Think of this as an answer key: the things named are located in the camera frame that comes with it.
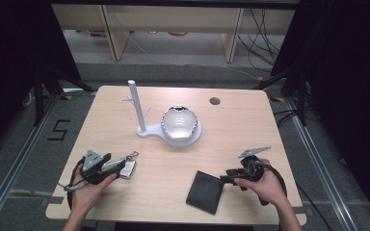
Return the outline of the person's left hand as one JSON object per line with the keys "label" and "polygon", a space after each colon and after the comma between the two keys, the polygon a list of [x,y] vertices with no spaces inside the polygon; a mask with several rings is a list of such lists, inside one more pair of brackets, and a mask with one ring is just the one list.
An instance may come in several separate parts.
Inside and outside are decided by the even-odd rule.
{"label": "person's left hand", "polygon": [[82,166],[83,165],[80,164],[75,171],[73,184],[77,185],[79,183],[84,183],[85,186],[72,193],[71,209],[76,207],[85,207],[89,209],[93,208],[97,200],[102,195],[103,191],[115,181],[115,176],[112,175],[105,178],[101,183],[97,185],[90,184],[84,179],[81,174]]}

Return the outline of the black wallet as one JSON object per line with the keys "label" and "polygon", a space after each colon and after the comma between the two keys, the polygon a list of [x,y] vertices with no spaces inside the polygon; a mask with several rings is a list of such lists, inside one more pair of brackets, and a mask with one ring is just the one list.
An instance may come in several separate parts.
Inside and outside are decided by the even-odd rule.
{"label": "black wallet", "polygon": [[186,198],[186,203],[215,215],[224,183],[217,177],[198,171]]}

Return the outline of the aluminium floor rail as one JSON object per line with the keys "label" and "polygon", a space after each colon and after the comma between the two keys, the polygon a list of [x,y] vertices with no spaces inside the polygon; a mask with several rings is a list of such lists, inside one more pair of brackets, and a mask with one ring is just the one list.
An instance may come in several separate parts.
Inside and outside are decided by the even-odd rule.
{"label": "aluminium floor rail", "polygon": [[359,231],[354,217],[350,212],[349,207],[343,199],[343,196],[335,186],[330,173],[325,165],[322,156],[320,155],[312,137],[310,136],[307,128],[303,125],[302,120],[297,116],[293,116],[293,121],[298,130],[298,133],[304,143],[306,152],[311,160],[317,175],[323,185],[323,188],[329,198],[331,206],[344,231]]}
{"label": "aluminium floor rail", "polygon": [[10,168],[6,171],[5,177],[0,183],[0,212],[10,194],[13,184],[16,182],[22,169],[26,165],[31,152],[36,145],[37,140],[39,139],[41,131],[44,129],[50,113],[53,111],[53,108],[55,107],[59,99],[59,95],[50,96],[48,98],[46,105],[43,107],[43,115],[37,122],[33,124],[33,127],[31,128],[27,139],[22,144],[20,150],[17,152],[17,155],[11,163]]}

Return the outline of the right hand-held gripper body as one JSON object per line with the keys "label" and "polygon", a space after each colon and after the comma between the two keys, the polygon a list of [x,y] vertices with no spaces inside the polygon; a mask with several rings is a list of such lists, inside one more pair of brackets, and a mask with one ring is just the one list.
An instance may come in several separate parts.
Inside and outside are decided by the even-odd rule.
{"label": "right hand-held gripper body", "polygon": [[257,182],[264,173],[264,164],[258,159],[257,154],[269,149],[270,146],[246,149],[238,156],[242,168],[228,169],[226,175]]}

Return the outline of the person's right hand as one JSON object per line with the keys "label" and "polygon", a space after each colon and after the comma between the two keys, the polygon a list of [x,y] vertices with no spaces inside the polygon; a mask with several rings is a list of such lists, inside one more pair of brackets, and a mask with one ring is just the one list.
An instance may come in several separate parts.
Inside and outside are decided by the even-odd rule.
{"label": "person's right hand", "polygon": [[271,204],[279,197],[286,197],[278,178],[267,168],[264,169],[261,179],[257,182],[242,178],[236,178],[234,182],[238,186],[253,190],[262,200]]}

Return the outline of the silver shell-shaped dish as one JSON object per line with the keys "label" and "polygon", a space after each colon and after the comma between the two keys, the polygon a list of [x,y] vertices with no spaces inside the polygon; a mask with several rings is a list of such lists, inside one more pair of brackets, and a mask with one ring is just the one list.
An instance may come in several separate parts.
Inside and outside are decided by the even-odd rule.
{"label": "silver shell-shaped dish", "polygon": [[172,106],[162,116],[163,133],[171,141],[187,141],[197,131],[196,114],[184,106]]}

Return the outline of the wooden table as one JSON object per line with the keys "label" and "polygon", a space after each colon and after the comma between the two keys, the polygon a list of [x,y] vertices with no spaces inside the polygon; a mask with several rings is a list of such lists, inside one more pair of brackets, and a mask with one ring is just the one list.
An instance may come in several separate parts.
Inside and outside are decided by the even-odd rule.
{"label": "wooden table", "polygon": [[[283,177],[288,198],[301,223],[305,209],[286,157],[267,94],[262,90],[220,90],[140,87],[138,94],[145,121],[156,124],[171,106],[191,109],[202,124],[202,135],[188,148],[174,148],[159,138],[142,139],[137,133],[134,106],[122,98],[130,90],[103,86],[93,100],[80,134],[70,152],[54,194],[61,198],[46,209],[48,218],[67,218],[69,209],[63,185],[76,163],[92,150],[119,159],[137,151],[131,179],[114,181],[88,217],[94,220],[270,225],[278,223],[274,206],[261,205],[252,191],[225,185],[215,215],[186,203],[198,171],[219,177],[240,166],[238,156],[246,149],[270,146],[258,153]],[[218,97],[220,105],[212,105]]]}

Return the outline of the silver car key fob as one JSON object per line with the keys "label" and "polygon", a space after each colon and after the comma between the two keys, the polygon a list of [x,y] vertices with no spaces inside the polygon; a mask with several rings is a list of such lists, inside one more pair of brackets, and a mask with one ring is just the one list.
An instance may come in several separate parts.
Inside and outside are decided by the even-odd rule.
{"label": "silver car key fob", "polygon": [[130,179],[135,171],[135,168],[137,166],[136,158],[139,156],[139,153],[137,151],[133,151],[131,154],[129,154],[125,160],[125,166],[120,171],[120,177],[123,179]]}

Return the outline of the beige wooden desk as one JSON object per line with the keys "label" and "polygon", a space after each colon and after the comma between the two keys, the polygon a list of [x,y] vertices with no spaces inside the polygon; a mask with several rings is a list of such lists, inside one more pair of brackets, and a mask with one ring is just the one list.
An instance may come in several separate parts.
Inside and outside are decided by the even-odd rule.
{"label": "beige wooden desk", "polygon": [[131,31],[213,33],[222,36],[225,60],[233,61],[239,34],[283,36],[293,10],[54,4],[64,30],[103,31],[111,57],[121,59]]}

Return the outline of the white branch key stand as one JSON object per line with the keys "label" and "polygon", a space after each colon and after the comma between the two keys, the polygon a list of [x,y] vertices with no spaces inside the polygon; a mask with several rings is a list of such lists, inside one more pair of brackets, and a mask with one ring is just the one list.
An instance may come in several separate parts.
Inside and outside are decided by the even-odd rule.
{"label": "white branch key stand", "polygon": [[202,124],[198,120],[198,128],[195,134],[187,141],[171,141],[169,140],[166,135],[162,131],[161,127],[161,119],[156,124],[146,124],[145,123],[145,113],[143,112],[141,100],[137,91],[137,85],[134,80],[128,80],[127,81],[128,87],[130,89],[130,96],[127,96],[126,98],[122,98],[122,101],[130,102],[136,111],[137,119],[139,122],[139,126],[136,130],[137,135],[140,138],[149,138],[149,137],[157,137],[164,141],[166,144],[175,147],[175,148],[187,148],[192,146],[194,143],[196,143],[199,138],[202,135]]}

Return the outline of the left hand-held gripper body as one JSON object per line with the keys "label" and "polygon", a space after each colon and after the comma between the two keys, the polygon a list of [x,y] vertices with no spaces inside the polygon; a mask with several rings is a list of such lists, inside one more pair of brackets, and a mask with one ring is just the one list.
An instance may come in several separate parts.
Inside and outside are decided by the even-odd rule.
{"label": "left hand-held gripper body", "polygon": [[81,170],[84,179],[95,185],[101,183],[107,176],[110,175],[109,172],[102,169],[104,164],[110,160],[110,153],[101,156],[92,150],[88,150]]}

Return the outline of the black metal stand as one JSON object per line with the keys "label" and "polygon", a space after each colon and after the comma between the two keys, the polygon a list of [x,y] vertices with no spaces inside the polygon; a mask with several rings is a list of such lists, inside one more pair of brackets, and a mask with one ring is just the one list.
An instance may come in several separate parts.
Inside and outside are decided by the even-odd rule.
{"label": "black metal stand", "polygon": [[42,88],[45,88],[50,95],[61,95],[64,90],[61,87],[59,80],[66,80],[67,82],[86,92],[96,91],[95,88],[85,84],[81,78],[67,75],[61,70],[58,70],[47,64],[42,64],[34,73],[34,91],[36,103],[36,119],[34,125],[38,125],[44,116],[45,107],[43,105]]}
{"label": "black metal stand", "polygon": [[305,98],[306,98],[306,76],[303,67],[290,66],[280,73],[270,77],[268,80],[260,83],[254,90],[264,90],[272,84],[284,79],[285,82],[281,88],[283,96],[292,96],[295,92],[298,94],[297,116],[302,126],[306,126],[305,121]]}

